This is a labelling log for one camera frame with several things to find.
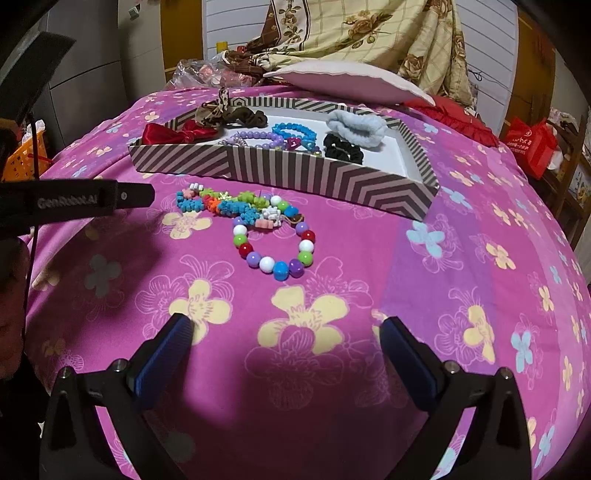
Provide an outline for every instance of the person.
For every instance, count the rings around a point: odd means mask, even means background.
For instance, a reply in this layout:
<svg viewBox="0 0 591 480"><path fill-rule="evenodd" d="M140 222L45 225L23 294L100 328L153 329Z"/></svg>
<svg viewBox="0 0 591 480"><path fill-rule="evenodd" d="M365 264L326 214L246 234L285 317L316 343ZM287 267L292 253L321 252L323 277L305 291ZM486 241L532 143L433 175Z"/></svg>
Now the person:
<svg viewBox="0 0 591 480"><path fill-rule="evenodd" d="M0 262L0 478L39 478L40 423L48 395L23 353L29 250L19 239L3 240Z"/></svg>

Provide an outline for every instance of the blue gripper pad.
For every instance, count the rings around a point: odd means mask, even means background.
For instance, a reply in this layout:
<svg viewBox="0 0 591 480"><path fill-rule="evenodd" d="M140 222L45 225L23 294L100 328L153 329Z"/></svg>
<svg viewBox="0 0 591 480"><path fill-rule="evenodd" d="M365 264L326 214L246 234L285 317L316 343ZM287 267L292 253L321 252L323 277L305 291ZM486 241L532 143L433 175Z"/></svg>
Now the blue gripper pad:
<svg viewBox="0 0 591 480"><path fill-rule="evenodd" d="M410 345L407 337L391 319L383 322L379 331L379 341L382 351L392 362L414 404L419 410L431 411L437 404L437 381L418 352ZM414 343L423 346L416 340Z"/></svg>
<svg viewBox="0 0 591 480"><path fill-rule="evenodd" d="M194 323L185 315L175 313L153 340L139 347L131 358L127 376L129 389L135 394L140 410L154 408L178 364L193 341Z"/></svg>

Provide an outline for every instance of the red pillow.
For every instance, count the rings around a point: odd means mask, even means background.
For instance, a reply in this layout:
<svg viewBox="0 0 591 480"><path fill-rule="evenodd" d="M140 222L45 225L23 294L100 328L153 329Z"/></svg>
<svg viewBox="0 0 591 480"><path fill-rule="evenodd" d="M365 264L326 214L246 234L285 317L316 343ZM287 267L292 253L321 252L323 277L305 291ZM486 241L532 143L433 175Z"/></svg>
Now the red pillow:
<svg viewBox="0 0 591 480"><path fill-rule="evenodd" d="M429 105L424 100L411 100L404 102L404 106L413 108L423 115L453 128L472 140L481 143L485 147L498 147L499 139L484 123L475 116L468 115L463 107L447 97L433 96L435 106Z"/></svg>

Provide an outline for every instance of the floral blanket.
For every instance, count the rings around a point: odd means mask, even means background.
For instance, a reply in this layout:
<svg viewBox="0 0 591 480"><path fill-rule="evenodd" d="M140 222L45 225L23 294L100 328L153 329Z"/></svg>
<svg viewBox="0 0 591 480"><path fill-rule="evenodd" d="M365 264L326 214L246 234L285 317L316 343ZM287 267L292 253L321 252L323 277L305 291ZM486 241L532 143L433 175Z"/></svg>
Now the floral blanket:
<svg viewBox="0 0 591 480"><path fill-rule="evenodd" d="M290 87L230 94L312 95ZM381 480L425 420L379 347L380 323L396 314L442 360L515 372L541 478L589 405L591 300L512 154L374 106L404 120L430 156L441 190L424 223L312 194L134 170L128 144L147 122L216 95L143 98L45 174L150 182L156 191L148 209L41 228L25 348L45 385L67 364L86 372L128 358L170 312L186 312L199 327L194 348L147 417L190 479ZM281 195L316 233L314 264L282 283L251 270L231 222L176 208L176 191L193 181ZM287 260L297 242L287 226L250 240ZM123 473L136 478L100 415ZM435 478L452 467L466 429L464 419Z"/></svg>
<svg viewBox="0 0 591 480"><path fill-rule="evenodd" d="M271 0L246 50L265 70L303 60L370 63L472 106L456 0Z"/></svg>

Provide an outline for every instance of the red bead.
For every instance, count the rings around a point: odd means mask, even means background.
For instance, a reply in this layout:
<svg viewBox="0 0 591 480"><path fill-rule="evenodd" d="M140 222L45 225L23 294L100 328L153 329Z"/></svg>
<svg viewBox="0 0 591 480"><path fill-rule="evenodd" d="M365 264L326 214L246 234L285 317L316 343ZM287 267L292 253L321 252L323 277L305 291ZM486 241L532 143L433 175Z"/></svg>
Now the red bead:
<svg viewBox="0 0 591 480"><path fill-rule="evenodd" d="M254 250L254 248L252 247L252 245L248 242L246 242L245 244L242 244L241 246L238 247L238 253L240 253L240 256L242 258L246 258L246 256L252 252Z"/></svg>
<svg viewBox="0 0 591 480"><path fill-rule="evenodd" d="M306 230L301 234L302 240L309 240L313 244L316 243L316 234L312 230Z"/></svg>

